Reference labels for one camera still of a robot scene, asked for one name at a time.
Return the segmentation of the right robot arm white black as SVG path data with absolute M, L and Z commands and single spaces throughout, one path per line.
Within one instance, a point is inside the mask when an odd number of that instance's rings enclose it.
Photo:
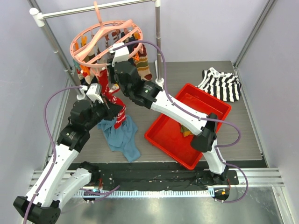
M 216 184 L 228 178 L 228 167 L 216 149 L 217 116 L 198 112 L 170 96 L 165 88 L 152 81 L 142 80 L 137 68 L 128 61 L 114 65 L 114 78 L 124 96 L 138 106 L 162 113 L 182 124 L 193 134 L 191 147 L 204 155 Z

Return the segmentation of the red christmas sock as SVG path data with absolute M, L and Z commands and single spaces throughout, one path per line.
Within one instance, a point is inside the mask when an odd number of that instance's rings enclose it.
M 112 84 L 112 87 L 109 86 L 108 71 L 105 67 L 102 67 L 100 69 L 100 73 L 97 75 L 97 79 L 99 84 L 101 85 L 101 95 L 110 103 L 112 103 L 112 106 L 114 107 L 114 117 L 116 119 L 114 128 L 118 129 L 126 120 L 126 105 L 120 98 L 114 95 L 120 90 L 120 87 L 118 86 L 118 84 Z
M 92 83 L 94 76 L 91 75 L 90 69 L 88 67 L 80 65 L 77 69 L 77 72 L 78 78 L 82 85 L 90 85 Z

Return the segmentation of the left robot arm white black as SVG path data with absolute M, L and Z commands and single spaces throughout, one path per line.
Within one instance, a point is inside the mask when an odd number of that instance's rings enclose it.
M 122 110 L 121 105 L 109 101 L 94 103 L 78 100 L 61 131 L 46 168 L 25 196 L 18 196 L 14 207 L 24 218 L 34 224 L 54 224 L 62 208 L 83 186 L 95 186 L 100 179 L 99 168 L 83 162 L 65 181 L 62 178 L 74 159 L 90 138 L 90 130 L 102 120 L 113 120 Z

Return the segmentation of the pink round clip hanger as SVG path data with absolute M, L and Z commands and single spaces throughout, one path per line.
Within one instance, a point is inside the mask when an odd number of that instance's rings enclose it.
M 77 34 L 70 44 L 70 55 L 76 70 L 80 65 L 88 67 L 90 73 L 99 73 L 107 67 L 110 54 L 108 48 L 115 43 L 128 43 L 130 38 L 142 40 L 141 28 L 132 19 L 104 21 L 96 1 L 93 2 L 97 23 Z

